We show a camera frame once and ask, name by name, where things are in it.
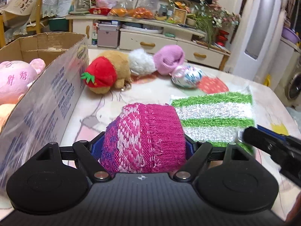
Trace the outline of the white air conditioner tower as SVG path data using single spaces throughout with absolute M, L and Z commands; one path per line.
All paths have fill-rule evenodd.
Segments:
M 262 83 L 279 46 L 287 0 L 247 0 L 225 71 Z

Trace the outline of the purple fleece hat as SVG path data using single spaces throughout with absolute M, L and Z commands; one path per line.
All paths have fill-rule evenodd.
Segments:
M 159 74 L 166 76 L 172 73 L 185 59 L 183 49 L 178 45 L 166 45 L 153 56 Z

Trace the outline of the red stacked stand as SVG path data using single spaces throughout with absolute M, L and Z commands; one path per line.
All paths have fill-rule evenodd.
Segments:
M 229 32 L 224 31 L 224 30 L 219 30 L 216 35 L 215 43 L 222 47 L 225 47 L 226 42 L 228 41 L 228 35 L 229 35 Z

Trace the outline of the brown strawberry plush bear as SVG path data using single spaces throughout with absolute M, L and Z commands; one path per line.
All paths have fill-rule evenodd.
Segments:
M 131 82 L 128 54 L 117 50 L 100 53 L 81 74 L 81 79 L 96 94 L 125 88 Z

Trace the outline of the bag of oranges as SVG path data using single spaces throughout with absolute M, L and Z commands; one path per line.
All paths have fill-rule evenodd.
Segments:
M 160 0 L 139 0 L 130 17 L 135 19 L 153 19 Z

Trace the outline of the magenta knitted hat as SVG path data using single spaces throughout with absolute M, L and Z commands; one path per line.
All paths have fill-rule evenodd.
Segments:
M 116 173 L 168 173 L 186 162 L 184 131 L 171 105 L 124 106 L 106 128 L 98 160 Z

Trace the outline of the washing machine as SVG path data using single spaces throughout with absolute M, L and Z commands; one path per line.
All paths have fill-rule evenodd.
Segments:
M 294 51 L 274 93 L 285 107 L 300 106 L 300 53 Z

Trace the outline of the floral white knotted cloth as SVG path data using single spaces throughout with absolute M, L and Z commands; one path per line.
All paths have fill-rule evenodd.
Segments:
M 193 89 L 203 77 L 203 71 L 190 65 L 179 65 L 170 74 L 174 85 L 182 88 Z

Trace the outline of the wooden dining chair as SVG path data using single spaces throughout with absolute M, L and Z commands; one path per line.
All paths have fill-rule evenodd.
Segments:
M 57 10 L 58 0 L 1 0 L 1 47 L 26 35 L 28 27 L 40 33 L 43 19 Z

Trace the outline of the pink storage box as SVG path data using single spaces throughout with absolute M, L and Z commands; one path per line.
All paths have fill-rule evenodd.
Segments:
M 117 48 L 119 46 L 120 26 L 99 24 L 97 31 L 97 46 Z

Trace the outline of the cardboard box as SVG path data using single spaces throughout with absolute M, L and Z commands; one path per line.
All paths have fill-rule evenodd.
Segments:
M 84 34 L 41 33 L 18 38 L 1 49 L 1 60 L 35 58 L 46 68 L 16 104 L 1 130 L 1 195 L 10 176 L 42 146 L 61 141 L 84 89 L 89 64 Z

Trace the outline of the wooden picture frame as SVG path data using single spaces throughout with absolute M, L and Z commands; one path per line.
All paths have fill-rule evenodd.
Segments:
M 179 8 L 174 8 L 173 16 L 177 24 L 185 24 L 187 11 Z

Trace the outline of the potted flower plant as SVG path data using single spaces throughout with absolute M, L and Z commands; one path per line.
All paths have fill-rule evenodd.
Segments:
M 212 0 L 210 4 L 199 0 L 199 5 L 194 6 L 188 18 L 196 21 L 195 27 L 207 34 L 206 43 L 212 44 L 218 30 L 238 26 L 241 15 L 222 8 L 218 0 Z

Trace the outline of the cream TV cabinet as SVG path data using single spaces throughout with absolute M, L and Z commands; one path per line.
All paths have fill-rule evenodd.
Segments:
M 120 24 L 132 22 L 143 26 L 155 26 L 162 30 L 155 34 L 152 30 L 120 27 L 119 42 L 120 50 L 134 50 L 143 48 L 150 54 L 156 53 L 160 48 L 169 44 L 179 45 L 185 53 L 185 59 L 192 63 L 210 66 L 223 71 L 231 55 L 230 51 L 209 46 L 196 39 L 204 39 L 206 33 L 196 29 L 185 28 L 176 24 L 154 19 L 135 19 L 130 17 L 115 17 L 102 15 L 67 15 L 69 30 L 71 32 L 85 34 L 88 44 L 92 44 L 93 23 L 99 21 L 118 21 Z

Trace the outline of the white fluffy pompom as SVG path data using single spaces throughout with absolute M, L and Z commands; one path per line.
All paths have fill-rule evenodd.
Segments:
M 132 75 L 146 76 L 154 73 L 157 68 L 152 55 L 144 49 L 136 49 L 128 54 L 128 64 Z

